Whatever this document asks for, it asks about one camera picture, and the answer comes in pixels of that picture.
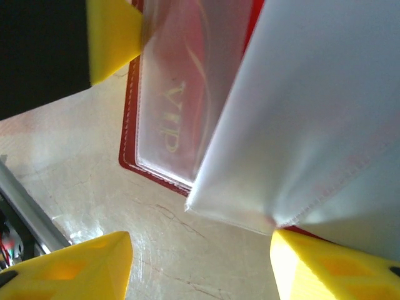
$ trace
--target stitched edge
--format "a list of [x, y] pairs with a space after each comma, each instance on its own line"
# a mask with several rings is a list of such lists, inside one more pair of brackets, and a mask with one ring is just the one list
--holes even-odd
[[[132, 5], [136, 8], [138, 6], [138, 0], [133, 0], [132, 1]], [[134, 77], [134, 74], [136, 72], [136, 68], [137, 68], [137, 65], [138, 65], [137, 61], [138, 61], [138, 58], [135, 58], [134, 61], [132, 62], [132, 72], [130, 73], [130, 75], [128, 77], [128, 80], [127, 80], [128, 85], [129, 85], [129, 96], [128, 96], [128, 103], [127, 103], [126, 124], [124, 125], [124, 127], [125, 127], [124, 128], [124, 135], [123, 135], [124, 147], [122, 149], [122, 159], [123, 159], [124, 163], [126, 163], [130, 168], [133, 168], [133, 169], [141, 171], [141, 172], [145, 172], [145, 173], [149, 174], [150, 176], [152, 176], [152, 177], [154, 177], [154, 178], [156, 178], [158, 180], [162, 180], [165, 183], [168, 183], [168, 184], [174, 186], [175, 188], [178, 188], [183, 193], [188, 193], [190, 191], [189, 189], [186, 189], [186, 188], [182, 187], [181, 185], [176, 184], [173, 181], [169, 181], [166, 178], [158, 176], [157, 174], [154, 174], [153, 172], [149, 172], [149, 171], [147, 171], [147, 170], [145, 170], [143, 168], [137, 167], [134, 164], [131, 164], [130, 162], [128, 162], [128, 160], [126, 159], [126, 145], [128, 143], [128, 131], [129, 131], [129, 127], [130, 127], [130, 124], [131, 124], [130, 120], [131, 120], [131, 113], [132, 113], [131, 112], [131, 104], [132, 104], [132, 95], [133, 95], [133, 77]], [[142, 74], [140, 72], [139, 82], [138, 82], [138, 89], [137, 89], [137, 93], [138, 93], [137, 97], [138, 98], [139, 98], [139, 95], [140, 95], [141, 76], [142, 76]], [[135, 150], [136, 150], [137, 143], [138, 143], [138, 136], [136, 135], [136, 138], [135, 138]]]
[[[394, 118], [389, 121], [389, 124], [391, 123], [391, 121], [394, 121], [395, 124], [397, 124], [397, 126], [393, 126], [393, 128], [398, 127], [398, 122], [399, 122], [398, 117], [399, 114], [396, 114]], [[366, 170], [369, 166], [371, 166], [372, 162], [377, 161], [378, 158], [380, 158], [398, 139], [399, 139], [399, 134], [395, 130], [394, 132], [391, 132], [387, 138], [375, 144], [370, 153], [364, 151], [359, 156], [365, 163], [361, 164], [360, 166], [355, 165], [345, 168], [342, 174], [343, 176], [345, 176], [346, 174], [350, 174], [348, 178], [343, 179], [343, 176], [341, 176], [336, 182], [330, 184], [326, 188], [326, 189], [331, 189], [331, 191], [327, 195], [324, 195], [323, 193], [320, 194], [320, 196], [314, 198], [314, 200], [312, 200], [309, 205], [302, 208], [300, 212], [297, 213], [294, 217], [280, 224], [278, 227], [283, 228], [291, 225], [296, 225], [299, 221], [301, 221], [302, 218], [304, 218], [307, 215], [307, 213], [310, 213], [312, 209], [332, 198], [335, 194], [337, 194], [345, 186], [347, 186], [351, 181], [356, 179], [361, 174], [362, 171]]]

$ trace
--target gold lettering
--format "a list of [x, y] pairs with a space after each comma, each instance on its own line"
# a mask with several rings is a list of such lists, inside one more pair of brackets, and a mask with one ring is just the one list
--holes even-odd
[[179, 124], [181, 122], [181, 116], [178, 114], [171, 114], [170, 112], [165, 112], [162, 114], [162, 119], [165, 121], [171, 121], [175, 124]]
[[178, 150], [178, 146], [179, 146], [179, 131], [178, 130], [162, 128], [160, 133], [165, 134], [165, 143], [167, 146], [167, 150], [169, 152], [174, 153], [176, 150]]
[[164, 93], [164, 97], [167, 98], [167, 100], [171, 102], [173, 105], [175, 105], [179, 109], [179, 111], [182, 110], [182, 101], [179, 102], [180, 97], [176, 97], [176, 94], [181, 95], [184, 91], [184, 88], [185, 85], [182, 82], [180, 86], [174, 87], [173, 89], [170, 89]]

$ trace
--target yellow plastic piece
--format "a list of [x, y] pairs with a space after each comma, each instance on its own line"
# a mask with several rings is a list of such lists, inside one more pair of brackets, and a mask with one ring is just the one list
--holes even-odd
[[2, 300], [125, 299], [133, 259], [128, 232], [115, 232], [17, 264]]
[[398, 300], [400, 263], [287, 230], [272, 236], [281, 300]]
[[126, 0], [86, 0], [91, 84], [141, 52], [142, 14]]

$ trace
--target white table surface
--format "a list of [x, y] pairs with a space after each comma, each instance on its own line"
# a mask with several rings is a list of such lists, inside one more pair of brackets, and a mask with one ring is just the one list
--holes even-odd
[[6, 165], [74, 243], [129, 231], [127, 299], [279, 299], [270, 237], [185, 213], [182, 196], [119, 165], [127, 71], [1, 121]]

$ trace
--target wire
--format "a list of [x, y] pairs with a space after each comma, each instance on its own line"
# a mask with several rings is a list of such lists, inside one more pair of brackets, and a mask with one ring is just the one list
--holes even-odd
[[7, 266], [10, 266], [10, 257], [9, 257], [6, 247], [4, 247], [4, 245], [3, 245], [2, 234], [0, 234], [0, 249], [1, 249], [1, 254], [4, 258], [4, 261], [6, 262]]

